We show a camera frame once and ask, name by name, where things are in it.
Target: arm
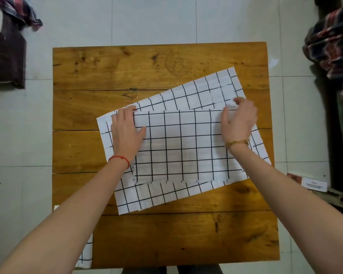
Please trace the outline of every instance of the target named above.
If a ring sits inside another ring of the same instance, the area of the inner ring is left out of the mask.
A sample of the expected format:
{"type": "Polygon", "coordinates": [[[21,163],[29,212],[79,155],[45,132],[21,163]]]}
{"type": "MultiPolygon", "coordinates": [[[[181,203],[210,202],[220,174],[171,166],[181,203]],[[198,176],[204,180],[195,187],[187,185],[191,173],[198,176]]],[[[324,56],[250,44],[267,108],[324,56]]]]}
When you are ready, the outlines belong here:
{"type": "MultiPolygon", "coordinates": [[[[136,132],[131,106],[112,116],[114,154],[132,161],[145,136],[136,132]]],[[[71,273],[128,163],[111,159],[14,249],[2,273],[71,273]]]]}
{"type": "MultiPolygon", "coordinates": [[[[252,101],[236,98],[239,105],[232,119],[221,115],[226,143],[250,137],[256,122],[252,101]]],[[[274,169],[251,151],[236,143],[228,147],[246,171],[272,211],[282,221],[316,273],[343,273],[343,215],[325,201],[274,169]]]]}

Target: dark pants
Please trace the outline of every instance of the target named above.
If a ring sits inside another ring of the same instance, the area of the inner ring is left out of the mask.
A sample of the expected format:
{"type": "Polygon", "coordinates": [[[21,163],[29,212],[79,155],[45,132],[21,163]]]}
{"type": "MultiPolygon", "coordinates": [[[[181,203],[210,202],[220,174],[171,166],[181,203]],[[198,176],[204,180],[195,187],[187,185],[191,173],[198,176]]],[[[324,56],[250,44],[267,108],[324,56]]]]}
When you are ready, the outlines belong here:
{"type": "MultiPolygon", "coordinates": [[[[222,274],[218,264],[177,266],[179,274],[222,274]]],[[[122,274],[166,274],[166,266],[150,268],[125,268],[122,274]]]]}

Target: wooden table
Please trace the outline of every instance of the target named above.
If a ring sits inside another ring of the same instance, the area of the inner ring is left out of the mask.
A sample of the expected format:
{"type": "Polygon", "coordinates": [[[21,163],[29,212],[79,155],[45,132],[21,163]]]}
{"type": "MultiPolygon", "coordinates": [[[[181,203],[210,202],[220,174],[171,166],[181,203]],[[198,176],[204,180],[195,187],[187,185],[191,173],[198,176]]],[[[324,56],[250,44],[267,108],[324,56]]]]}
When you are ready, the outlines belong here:
{"type": "MultiPolygon", "coordinates": [[[[96,118],[234,66],[273,162],[264,42],[53,49],[53,205],[106,163],[96,118]]],[[[278,260],[277,218],[250,180],[118,215],[94,231],[93,268],[278,260]]]]}

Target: finger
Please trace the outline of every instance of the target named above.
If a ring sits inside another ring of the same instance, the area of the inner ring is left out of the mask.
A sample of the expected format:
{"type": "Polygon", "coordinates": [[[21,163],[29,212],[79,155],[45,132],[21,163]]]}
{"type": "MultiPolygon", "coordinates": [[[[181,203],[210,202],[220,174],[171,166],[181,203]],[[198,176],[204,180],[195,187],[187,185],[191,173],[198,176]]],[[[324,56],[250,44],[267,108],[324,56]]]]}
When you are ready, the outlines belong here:
{"type": "Polygon", "coordinates": [[[145,138],[145,136],[146,136],[146,127],[142,127],[141,128],[141,130],[139,131],[138,136],[139,136],[140,141],[142,141],[145,138]]]}
{"type": "Polygon", "coordinates": [[[112,123],[114,125],[117,125],[117,115],[116,114],[112,115],[112,123]]]}
{"type": "Polygon", "coordinates": [[[123,108],[120,108],[120,109],[118,110],[118,114],[117,114],[117,117],[118,117],[117,120],[118,120],[118,122],[125,119],[125,115],[124,115],[124,114],[125,114],[125,113],[124,113],[124,109],[123,109],[123,108]]]}
{"type": "Polygon", "coordinates": [[[233,101],[237,104],[237,105],[240,105],[241,102],[245,101],[246,99],[243,98],[243,97],[236,97],[233,99],[233,101]]]}
{"type": "Polygon", "coordinates": [[[124,111],[124,115],[125,115],[125,120],[130,121],[132,120],[133,122],[133,111],[136,109],[135,105],[130,105],[129,107],[127,107],[124,111]]]}
{"type": "Polygon", "coordinates": [[[229,109],[228,107],[224,107],[224,110],[221,113],[221,124],[227,124],[229,122],[229,109]]]}

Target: left hand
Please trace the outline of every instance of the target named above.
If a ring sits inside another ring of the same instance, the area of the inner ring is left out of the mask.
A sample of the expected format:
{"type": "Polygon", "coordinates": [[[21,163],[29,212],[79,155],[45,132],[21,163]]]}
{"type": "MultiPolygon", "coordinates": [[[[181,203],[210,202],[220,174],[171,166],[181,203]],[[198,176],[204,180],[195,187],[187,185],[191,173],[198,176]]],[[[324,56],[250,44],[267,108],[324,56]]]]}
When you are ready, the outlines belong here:
{"type": "Polygon", "coordinates": [[[112,115],[111,131],[114,155],[124,156],[129,162],[135,158],[146,134],[146,127],[142,127],[139,132],[136,131],[133,123],[133,110],[135,109],[136,106],[131,105],[119,109],[117,114],[112,115]]]}

